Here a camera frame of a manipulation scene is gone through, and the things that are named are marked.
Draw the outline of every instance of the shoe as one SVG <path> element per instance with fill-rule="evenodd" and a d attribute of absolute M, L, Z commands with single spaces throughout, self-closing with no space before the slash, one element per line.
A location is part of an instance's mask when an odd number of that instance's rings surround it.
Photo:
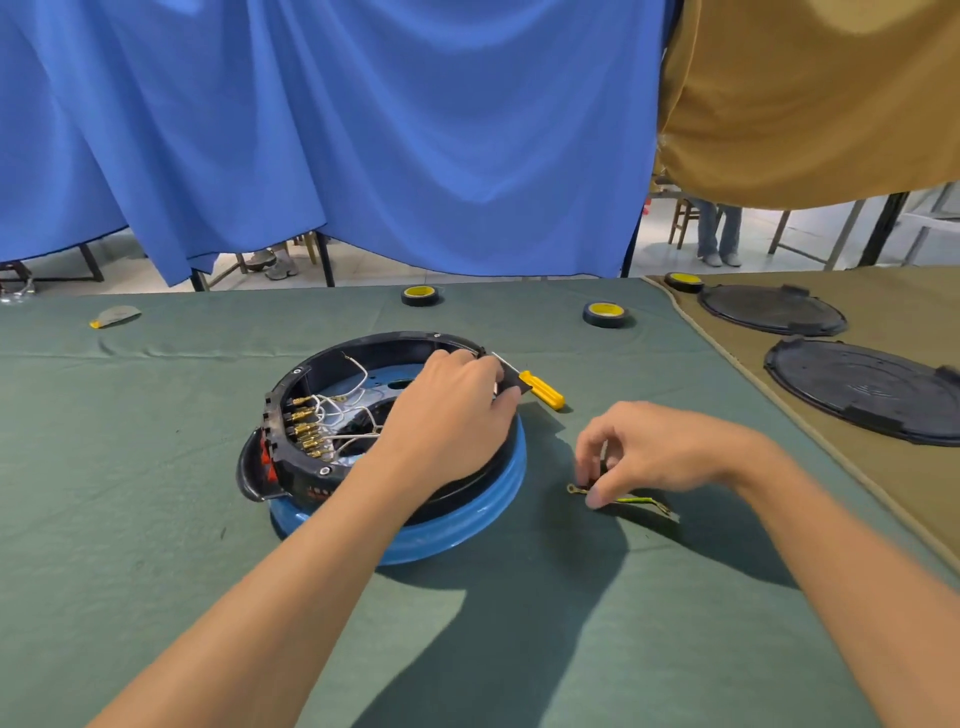
<path fill-rule="evenodd" d="M 697 255 L 701 260 L 703 260 L 710 268 L 719 268 L 723 265 L 723 261 L 720 259 L 718 253 L 711 253 L 709 255 Z"/>
<path fill-rule="evenodd" d="M 263 275 L 270 280 L 283 280 L 288 276 L 295 276 L 299 272 L 297 263 L 286 256 L 284 258 L 278 257 L 273 265 L 267 267 Z"/>
<path fill-rule="evenodd" d="M 262 251 L 257 251 L 250 256 L 250 260 L 247 261 L 247 268 L 254 273 L 259 273 L 274 263 L 276 263 L 276 255 L 274 255 L 274 252 L 270 250 L 270 248 L 264 248 Z"/>

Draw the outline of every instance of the blue rim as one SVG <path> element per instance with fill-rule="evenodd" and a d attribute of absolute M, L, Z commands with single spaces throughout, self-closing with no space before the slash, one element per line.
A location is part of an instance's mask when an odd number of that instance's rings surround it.
<path fill-rule="evenodd" d="M 496 521 L 513 502 L 527 470 L 527 444 L 523 422 L 517 416 L 514 456 L 493 485 L 480 496 L 457 510 L 433 521 L 401 528 L 387 546 L 380 566 L 406 564 L 435 556 L 462 544 Z M 288 497 L 273 498 L 270 513 L 280 531 L 289 536 L 302 525 L 310 514 L 301 511 Z"/>

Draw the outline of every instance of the blue curtain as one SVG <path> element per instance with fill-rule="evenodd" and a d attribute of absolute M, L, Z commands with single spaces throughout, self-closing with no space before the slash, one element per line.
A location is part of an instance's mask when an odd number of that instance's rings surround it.
<path fill-rule="evenodd" d="M 615 275 L 663 22 L 664 0 L 0 0 L 0 259 L 127 223 L 176 283 L 323 227 L 451 273 Z"/>

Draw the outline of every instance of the fingernail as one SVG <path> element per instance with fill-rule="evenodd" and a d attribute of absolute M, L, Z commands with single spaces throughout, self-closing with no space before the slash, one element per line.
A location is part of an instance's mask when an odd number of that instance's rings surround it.
<path fill-rule="evenodd" d="M 591 510 L 596 510 L 597 508 L 603 508 L 607 503 L 604 502 L 603 496 L 600 494 L 596 488 L 590 488 L 587 491 L 587 497 L 585 498 L 587 503 L 587 508 Z"/>

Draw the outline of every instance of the forearm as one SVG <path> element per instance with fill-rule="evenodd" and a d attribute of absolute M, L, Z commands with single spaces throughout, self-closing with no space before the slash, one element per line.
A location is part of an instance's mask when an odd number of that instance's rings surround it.
<path fill-rule="evenodd" d="M 774 448 L 741 474 L 736 490 L 884 724 L 960 724 L 960 596 Z"/>
<path fill-rule="evenodd" d="M 296 723 L 384 550 L 417 503 L 373 459 L 91 723 Z"/>

